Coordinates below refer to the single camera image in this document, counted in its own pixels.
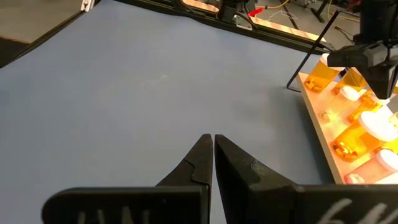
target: metal frame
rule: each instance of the metal frame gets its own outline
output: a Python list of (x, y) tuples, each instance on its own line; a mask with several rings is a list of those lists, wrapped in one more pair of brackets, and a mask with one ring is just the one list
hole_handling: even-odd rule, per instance
[(294, 34), (286, 33), (277, 29), (258, 25), (258, 29), (247, 30), (236, 27), (234, 24), (228, 24), (217, 19), (214, 12), (193, 8), (185, 5), (181, 0), (115, 0), (126, 4), (143, 7), (152, 11), (161, 12), (174, 16), (190, 17), (198, 22), (220, 29), (228, 30), (238, 34), (253, 37), (259, 40), (282, 45), (295, 50), (307, 52), (313, 46), (314, 54), (327, 53), (333, 50), (333, 46), (326, 42), (314, 41)]
[(305, 62), (307, 62), (308, 58), (311, 56), (311, 54), (314, 52), (315, 47), (317, 45), (317, 43), (319, 43), (319, 41), (322, 40), (323, 36), (326, 34), (326, 32), (329, 30), (330, 26), (332, 25), (332, 23), (335, 21), (335, 19), (337, 18), (338, 14), (340, 13), (339, 10), (336, 10), (334, 15), (330, 18), (328, 24), (325, 26), (325, 28), (323, 29), (322, 33), (319, 35), (318, 39), (315, 41), (314, 45), (312, 46), (312, 48), (308, 51), (307, 55), (304, 57), (303, 61), (301, 62), (301, 64), (298, 66), (298, 68), (296, 69), (296, 71), (294, 72), (294, 74), (292, 75), (292, 77), (290, 78), (290, 80), (287, 82), (286, 84), (286, 88), (288, 90), (292, 90), (292, 91), (296, 91), (296, 92), (300, 92), (300, 90), (296, 89), (296, 88), (292, 88), (290, 87), (290, 84), (292, 84), (293, 80), (296, 78), (296, 76), (299, 74), (299, 72), (301, 71), (301, 69), (303, 68)]
[(325, 23), (325, 20), (322, 18), (321, 13), (323, 12), (323, 9), (325, 8), (325, 6), (329, 3), (329, 1), (324, 0), (322, 2), (322, 5), (319, 7), (318, 10), (311, 8), (311, 12), (313, 13), (313, 15), (319, 20), (319, 22), (321, 23)]

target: orange translucent object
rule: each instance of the orange translucent object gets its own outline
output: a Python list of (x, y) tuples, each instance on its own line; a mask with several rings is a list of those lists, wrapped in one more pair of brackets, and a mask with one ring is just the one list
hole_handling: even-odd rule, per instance
[(352, 123), (358, 119), (358, 116), (363, 111), (376, 112), (380, 107), (388, 104), (390, 99), (380, 100), (374, 93), (371, 93), (368, 98), (364, 98), (363, 102), (347, 117), (347, 120)]
[(381, 147), (373, 150), (373, 153), (378, 153), (379, 151), (387, 149), (392, 151), (395, 154), (398, 154), (398, 139), (393, 140), (392, 142), (386, 142)]
[(353, 162), (397, 137), (398, 132), (387, 119), (365, 111), (333, 140), (331, 148), (342, 160)]
[(323, 54), (311, 74), (304, 81), (304, 85), (315, 93), (320, 93), (344, 69), (328, 67), (329, 54)]
[(348, 72), (341, 78), (336, 86), (331, 89), (334, 95), (337, 95), (340, 88), (343, 86), (349, 86), (356, 91), (362, 90), (366, 86), (366, 81), (356, 68), (350, 68)]
[(319, 117), (330, 122), (337, 118), (341, 112), (345, 111), (350, 105), (352, 105), (359, 98), (359, 93), (349, 86), (343, 86), (339, 89), (338, 94), (330, 95), (329, 99), (325, 99), (323, 107), (318, 114)]
[(384, 149), (347, 174), (345, 181), (347, 184), (374, 184), (396, 172), (398, 172), (398, 155)]
[(362, 94), (362, 96), (359, 98), (359, 100), (361, 102), (364, 102), (365, 100), (367, 100), (372, 95), (372, 93), (373, 93), (372, 90), (366, 90), (366, 92), (364, 94)]

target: red object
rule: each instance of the red object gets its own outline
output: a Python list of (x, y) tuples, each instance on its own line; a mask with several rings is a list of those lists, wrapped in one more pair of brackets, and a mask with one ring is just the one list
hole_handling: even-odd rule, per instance
[(262, 8), (255, 9), (255, 10), (249, 12), (248, 15), (255, 16), (255, 15), (259, 14), (260, 12), (262, 12)]
[(359, 6), (360, 4), (361, 4), (361, 0), (351, 0), (351, 1), (348, 3), (347, 10), (349, 10), (350, 12), (352, 12), (352, 11), (353, 11), (353, 7), (354, 7), (354, 6)]

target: wooden tray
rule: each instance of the wooden tray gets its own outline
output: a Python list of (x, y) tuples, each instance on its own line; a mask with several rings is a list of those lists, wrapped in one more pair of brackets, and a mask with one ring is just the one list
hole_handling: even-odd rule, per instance
[[(318, 117), (318, 114), (320, 112), (320, 98), (327, 99), (327, 95), (331, 95), (331, 89), (336, 85), (336, 82), (331, 82), (321, 93), (314, 93), (304, 87), (303, 82), (307, 77), (307, 74), (299, 73), (296, 78), (304, 98), (305, 106), (310, 113), (312, 123), (315, 127), (315, 131), (317, 132), (319, 141), (321, 142), (323, 152), (325, 153), (325, 157), (328, 161), (328, 165), (331, 173), (333, 174), (335, 182), (337, 184), (345, 184), (344, 176), (364, 162), (368, 161), (371, 158), (372, 154), (366, 154), (354, 162), (345, 162), (336, 156), (336, 154), (331, 150), (330, 143), (337, 137), (337, 135), (339, 135), (345, 128), (347, 128), (349, 123), (342, 118), (337, 118), (333, 122), (325, 123)], [(392, 115), (391, 110), (386, 106), (380, 109), (378, 113), (383, 113), (383, 116), (387, 117)]]

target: floor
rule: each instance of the floor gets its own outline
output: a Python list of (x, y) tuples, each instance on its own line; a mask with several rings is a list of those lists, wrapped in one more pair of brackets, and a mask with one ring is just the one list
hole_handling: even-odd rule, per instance
[[(280, 5), (279, 0), (259, 0), (257, 3), (258, 6), (278, 6)], [(286, 4), (287, 10), (290, 12), (292, 18), (294, 18), (295, 23), (297, 24), (300, 30), (310, 32), (313, 34), (320, 34), (323, 28), (326, 26), (326, 23), (322, 24), (318, 21), (318, 19), (312, 14), (310, 8), (313, 7), (318, 9), (321, 5), (321, 2), (316, 2), (310, 5), (308, 8), (303, 8), (303, 0), (294, 1), (292, 3)], [(325, 7), (323, 15), (324, 20), (328, 21), (327, 14), (328, 7)], [(284, 8), (278, 9), (266, 9), (262, 13), (258, 15), (258, 18), (270, 20), (271, 22), (276, 22), (285, 26), (293, 27), (290, 19), (285, 16), (286, 13), (281, 13), (284, 11)], [(330, 7), (330, 13), (334, 13), (335, 7)], [(340, 14), (344, 17), (351, 17), (346, 14)], [(340, 49), (346, 45), (352, 45), (351, 41), (349, 41), (340, 31), (335, 29), (335, 26), (338, 26), (350, 34), (359, 33), (359, 23), (348, 21), (341, 17), (338, 17), (330, 30), (326, 33), (325, 39), (329, 43), (331, 43), (335, 49)]]
[[(20, 42), (32, 42), (47, 31), (69, 18), (80, 9), (81, 0), (2, 0), (0, 1), (0, 37), (18, 40)], [(276, 6), (279, 0), (259, 0), (258, 6)], [(319, 34), (325, 24), (318, 22), (310, 12), (310, 8), (304, 9), (303, 0), (286, 4), (288, 11), (294, 17), (294, 21), (300, 30)], [(311, 4), (310, 7), (319, 8), (320, 3)], [(258, 15), (261, 19), (293, 27), (287, 16), (281, 14), (279, 9), (266, 9)], [(359, 32), (359, 24), (337, 18), (335, 25), (347, 30), (351, 34)], [(326, 40), (335, 48), (340, 48), (351, 42), (339, 31), (330, 29), (326, 34)]]
[(80, 10), (81, 0), (1, 0), (0, 37), (33, 42)]

